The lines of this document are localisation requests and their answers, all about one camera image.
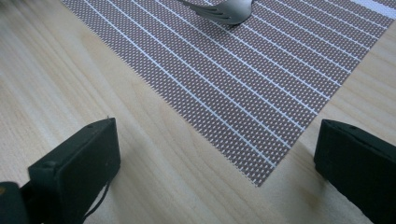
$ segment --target silver fork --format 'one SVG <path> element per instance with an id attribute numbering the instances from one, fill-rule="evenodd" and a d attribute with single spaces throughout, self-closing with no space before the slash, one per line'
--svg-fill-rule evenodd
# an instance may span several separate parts
<path id="1" fill-rule="evenodd" d="M 189 7 L 196 14 L 208 20 L 229 25 L 237 25 L 247 20 L 251 15 L 251 4 L 254 0 L 226 0 L 215 6 L 197 6 L 185 0 L 177 0 Z"/>

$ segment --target placemat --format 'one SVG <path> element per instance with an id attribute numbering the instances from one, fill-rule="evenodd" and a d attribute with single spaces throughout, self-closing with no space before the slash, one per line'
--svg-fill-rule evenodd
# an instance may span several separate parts
<path id="1" fill-rule="evenodd" d="M 231 27 L 176 0 L 63 2 L 257 186 L 396 17 L 392 0 L 259 0 Z"/>

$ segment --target light wood surface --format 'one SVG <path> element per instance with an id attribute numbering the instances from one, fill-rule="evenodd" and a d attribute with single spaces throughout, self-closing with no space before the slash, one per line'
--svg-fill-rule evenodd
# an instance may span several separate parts
<path id="1" fill-rule="evenodd" d="M 314 168 L 322 119 L 396 145 L 396 23 L 256 188 L 58 0 L 0 1 L 0 181 L 117 119 L 121 169 L 86 223 L 370 223 Z"/>

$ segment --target wood grain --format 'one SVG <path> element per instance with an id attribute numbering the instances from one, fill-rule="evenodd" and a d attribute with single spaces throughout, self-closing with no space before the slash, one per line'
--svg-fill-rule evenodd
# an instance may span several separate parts
<path id="1" fill-rule="evenodd" d="M 87 223 L 370 223 L 314 169 L 322 119 L 396 145 L 396 24 L 255 188 L 58 1 L 0 1 L 0 180 L 115 117 L 121 169 Z"/>

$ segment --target gray striped placemat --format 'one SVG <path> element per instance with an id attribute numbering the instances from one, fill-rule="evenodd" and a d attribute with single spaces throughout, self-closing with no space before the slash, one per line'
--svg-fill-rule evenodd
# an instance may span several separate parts
<path id="1" fill-rule="evenodd" d="M 229 27 L 176 0 L 63 2 L 257 186 L 396 17 L 391 0 L 259 0 Z"/>

